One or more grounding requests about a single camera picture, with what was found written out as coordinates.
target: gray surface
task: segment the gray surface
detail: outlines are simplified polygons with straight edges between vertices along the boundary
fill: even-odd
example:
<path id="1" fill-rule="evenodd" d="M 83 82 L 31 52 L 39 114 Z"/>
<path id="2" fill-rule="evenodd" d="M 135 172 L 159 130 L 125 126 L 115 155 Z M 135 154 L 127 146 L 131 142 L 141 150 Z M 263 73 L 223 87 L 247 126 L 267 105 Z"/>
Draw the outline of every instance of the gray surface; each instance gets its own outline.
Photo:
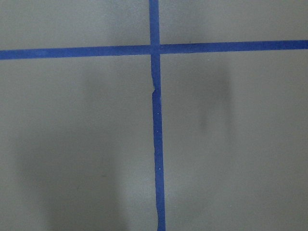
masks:
<path id="1" fill-rule="evenodd" d="M 307 230 L 307 57 L 162 56 L 167 230 Z"/>
<path id="2" fill-rule="evenodd" d="M 307 39 L 306 0 L 160 0 L 162 44 Z"/>
<path id="3" fill-rule="evenodd" d="M 0 50 L 150 43 L 148 0 L 0 0 Z"/>
<path id="4" fill-rule="evenodd" d="M 0 230 L 156 230 L 150 57 L 0 69 Z"/>

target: gray floor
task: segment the gray floor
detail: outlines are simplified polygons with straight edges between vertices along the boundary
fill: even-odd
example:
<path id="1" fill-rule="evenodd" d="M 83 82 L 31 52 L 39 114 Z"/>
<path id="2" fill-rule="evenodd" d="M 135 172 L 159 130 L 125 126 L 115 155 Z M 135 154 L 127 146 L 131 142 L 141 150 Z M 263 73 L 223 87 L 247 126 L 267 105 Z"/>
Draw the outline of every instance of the gray floor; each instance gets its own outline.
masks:
<path id="1" fill-rule="evenodd" d="M 0 49 L 149 44 L 148 0 L 0 0 Z M 160 0 L 161 43 L 308 39 L 308 2 Z M 161 56 L 168 231 L 308 229 L 308 52 Z M 157 228 L 150 56 L 0 61 L 0 230 Z"/>

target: blue tape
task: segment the blue tape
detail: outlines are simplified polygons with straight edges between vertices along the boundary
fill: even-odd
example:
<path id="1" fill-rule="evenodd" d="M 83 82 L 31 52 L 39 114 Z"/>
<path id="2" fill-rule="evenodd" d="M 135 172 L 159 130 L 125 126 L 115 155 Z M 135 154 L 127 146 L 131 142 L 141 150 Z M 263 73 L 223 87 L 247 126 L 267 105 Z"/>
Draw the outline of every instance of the blue tape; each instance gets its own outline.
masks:
<path id="1" fill-rule="evenodd" d="M 175 54 L 203 53 L 223 51 L 274 51 L 274 50 L 304 50 L 308 49 L 308 40 L 287 41 L 252 41 L 252 42 L 218 42 L 193 44 L 159 45 L 159 36 L 151 39 L 150 45 L 140 46 L 110 46 L 110 47 L 77 47 L 77 48 L 47 48 L 0 51 L 0 60 L 65 58 L 114 55 L 143 54 Z"/>
<path id="2" fill-rule="evenodd" d="M 149 45 L 0 51 L 0 60 L 150 54 Z"/>
<path id="3" fill-rule="evenodd" d="M 160 54 L 151 55 L 151 71 L 154 85 L 153 100 L 153 132 L 154 132 L 154 160 L 156 208 L 158 216 L 158 231 L 166 230 L 165 222 L 165 188 L 164 188 L 164 157 L 163 130 L 160 81 Z"/>
<path id="4" fill-rule="evenodd" d="M 158 0 L 149 0 L 150 6 L 150 40 L 152 46 L 159 46 L 159 6 Z"/>
<path id="5" fill-rule="evenodd" d="M 194 44 L 166 44 L 160 46 L 161 54 L 202 53 L 223 51 L 272 51 L 308 49 L 308 40 L 217 42 Z"/>
<path id="6" fill-rule="evenodd" d="M 149 0 L 157 231 L 166 230 L 158 0 Z"/>

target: blue painter's tape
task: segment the blue painter's tape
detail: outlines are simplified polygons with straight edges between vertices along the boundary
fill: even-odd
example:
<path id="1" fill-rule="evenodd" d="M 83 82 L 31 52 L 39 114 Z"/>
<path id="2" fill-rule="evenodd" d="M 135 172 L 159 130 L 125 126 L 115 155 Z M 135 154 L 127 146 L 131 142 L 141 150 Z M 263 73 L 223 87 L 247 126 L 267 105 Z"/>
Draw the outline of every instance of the blue painter's tape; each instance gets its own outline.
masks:
<path id="1" fill-rule="evenodd" d="M 150 54 L 149 45 L 0 51 L 0 60 Z"/>
<path id="2" fill-rule="evenodd" d="M 166 230 L 165 221 L 165 187 L 164 187 L 164 157 L 163 157 L 163 130 L 162 104 L 160 81 L 160 54 L 151 55 L 151 71 L 154 85 L 153 100 L 153 132 L 154 132 L 154 159 L 155 159 L 155 187 L 156 208 L 158 215 L 158 231 Z"/>
<path id="3" fill-rule="evenodd" d="M 150 40 L 152 46 L 158 46 L 159 41 L 159 7 L 158 0 L 149 0 L 150 6 Z"/>
<path id="4" fill-rule="evenodd" d="M 157 231 L 166 231 L 158 0 L 149 0 Z"/>
<path id="5" fill-rule="evenodd" d="M 272 51 L 308 49 L 308 40 L 218 42 L 194 44 L 166 44 L 160 46 L 161 54 L 203 53 L 223 51 Z"/>

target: vertical tape strip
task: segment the vertical tape strip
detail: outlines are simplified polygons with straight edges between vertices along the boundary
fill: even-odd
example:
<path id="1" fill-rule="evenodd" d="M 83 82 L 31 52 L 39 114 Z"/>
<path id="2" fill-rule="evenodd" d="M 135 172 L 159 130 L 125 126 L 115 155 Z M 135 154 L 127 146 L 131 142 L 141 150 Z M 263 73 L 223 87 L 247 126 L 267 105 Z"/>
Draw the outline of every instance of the vertical tape strip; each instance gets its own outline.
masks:
<path id="1" fill-rule="evenodd" d="M 158 0 L 149 0 L 157 231 L 166 230 Z"/>

